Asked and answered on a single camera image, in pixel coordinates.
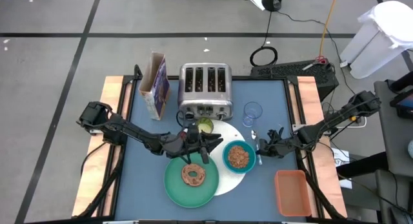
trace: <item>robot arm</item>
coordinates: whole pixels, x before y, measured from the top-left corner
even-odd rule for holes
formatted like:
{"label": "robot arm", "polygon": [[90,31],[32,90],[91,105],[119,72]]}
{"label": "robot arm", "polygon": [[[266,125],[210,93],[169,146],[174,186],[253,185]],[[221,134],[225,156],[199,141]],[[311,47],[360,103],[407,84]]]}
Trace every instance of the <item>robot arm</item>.
{"label": "robot arm", "polygon": [[189,155],[194,152],[201,154],[203,163],[209,163],[208,154],[223,141],[221,134],[199,133],[195,125],[190,125],[187,132],[182,130],[177,136],[169,132],[151,134],[113,113],[109,105],[97,101],[89,102],[76,123],[89,133],[92,130],[102,131],[104,142],[120,145],[129,136],[142,142],[157,156],[166,152],[168,158],[181,157],[188,164],[191,163]]}
{"label": "robot arm", "polygon": [[300,150],[310,150],[318,142],[324,132],[332,130],[338,124],[353,116],[369,117],[380,109],[380,100],[372,92],[362,91],[354,95],[348,103],[332,114],[327,115],[323,121],[315,125],[304,126],[292,133],[287,139],[281,139],[283,128],[277,133],[270,130],[270,141],[259,140],[257,154],[263,156],[283,158],[286,154]]}

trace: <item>teal bowl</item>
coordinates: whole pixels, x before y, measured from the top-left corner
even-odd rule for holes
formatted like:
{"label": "teal bowl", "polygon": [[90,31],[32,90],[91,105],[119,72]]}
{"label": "teal bowl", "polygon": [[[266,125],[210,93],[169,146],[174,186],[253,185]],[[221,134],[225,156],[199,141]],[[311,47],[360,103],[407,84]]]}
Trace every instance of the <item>teal bowl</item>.
{"label": "teal bowl", "polygon": [[[230,152],[230,149],[234,146],[240,146],[244,148],[244,150],[250,154],[250,161],[248,162],[245,168],[234,168],[230,164],[228,160],[228,154]],[[228,143],[224,148],[222,157],[223,157],[223,161],[227,169],[229,169],[231,172],[235,172],[238,174],[244,174],[244,173],[249,172],[256,164],[256,158],[257,158],[256,151],[246,141],[241,141],[241,140],[235,140],[235,141]]]}

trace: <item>clear glass cup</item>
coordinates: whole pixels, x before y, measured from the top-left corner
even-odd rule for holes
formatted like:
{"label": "clear glass cup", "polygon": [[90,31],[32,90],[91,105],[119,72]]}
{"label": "clear glass cup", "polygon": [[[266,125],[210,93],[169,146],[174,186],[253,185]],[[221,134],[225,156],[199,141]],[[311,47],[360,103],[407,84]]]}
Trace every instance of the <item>clear glass cup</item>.
{"label": "clear glass cup", "polygon": [[263,107],[260,104],[251,101],[244,106],[243,125],[252,127],[254,121],[263,114]]}

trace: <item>blue table surface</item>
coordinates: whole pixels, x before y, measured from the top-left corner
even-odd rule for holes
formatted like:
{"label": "blue table surface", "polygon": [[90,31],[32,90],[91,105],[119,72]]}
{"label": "blue table surface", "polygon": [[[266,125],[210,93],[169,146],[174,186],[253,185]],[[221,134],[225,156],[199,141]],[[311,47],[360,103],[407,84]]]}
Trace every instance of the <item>blue table surface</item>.
{"label": "blue table surface", "polygon": [[[178,133],[176,123],[178,82],[170,81],[170,97],[161,121],[149,118],[145,101],[136,92],[131,122],[152,133]],[[232,100],[234,116],[228,121],[253,144],[251,128],[242,124],[243,107],[256,101],[263,107],[263,115],[253,129],[268,139],[270,129],[285,127],[283,137],[290,135],[285,89],[282,81],[233,81]],[[263,165],[248,172],[242,182],[230,192],[215,196],[206,205],[188,209],[176,205],[165,192],[163,176],[170,159],[155,156],[144,146],[128,139],[125,152],[116,220],[172,219],[172,220],[220,220],[220,221],[296,221],[303,217],[284,217],[277,207],[274,176],[278,170],[295,170],[296,156],[291,153],[283,159],[263,157]]]}

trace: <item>donut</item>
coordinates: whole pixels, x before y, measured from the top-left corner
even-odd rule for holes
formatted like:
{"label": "donut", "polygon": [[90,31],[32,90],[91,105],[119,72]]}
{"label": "donut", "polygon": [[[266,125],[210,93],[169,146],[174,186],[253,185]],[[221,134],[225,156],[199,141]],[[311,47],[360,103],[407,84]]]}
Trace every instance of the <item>donut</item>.
{"label": "donut", "polygon": [[[196,176],[190,176],[189,172],[196,172]],[[182,179],[190,186],[196,187],[202,185],[205,179],[205,169],[195,163],[191,163],[182,168]]]}

